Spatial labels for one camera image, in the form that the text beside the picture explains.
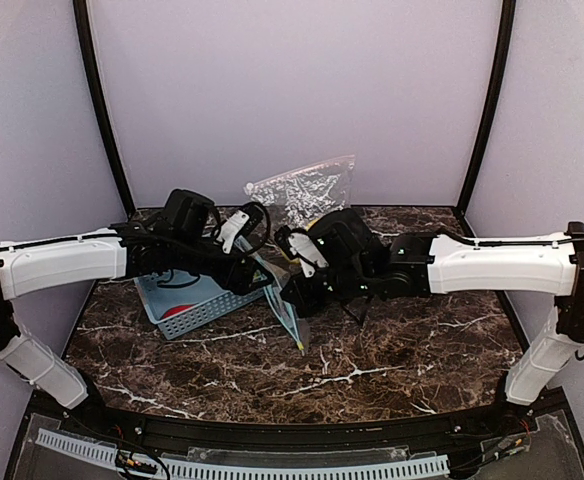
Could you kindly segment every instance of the dark marble tabletop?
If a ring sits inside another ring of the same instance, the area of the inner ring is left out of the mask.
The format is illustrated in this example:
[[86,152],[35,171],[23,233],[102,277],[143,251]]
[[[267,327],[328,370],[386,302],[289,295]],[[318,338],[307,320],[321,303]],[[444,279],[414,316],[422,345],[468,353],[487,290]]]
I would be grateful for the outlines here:
[[[386,241],[459,230],[448,208],[363,208]],[[338,307],[310,321],[302,356],[265,300],[167,341],[133,282],[95,289],[67,353],[108,405],[252,423],[341,423],[489,404],[521,355],[492,292],[375,301],[360,328]]]

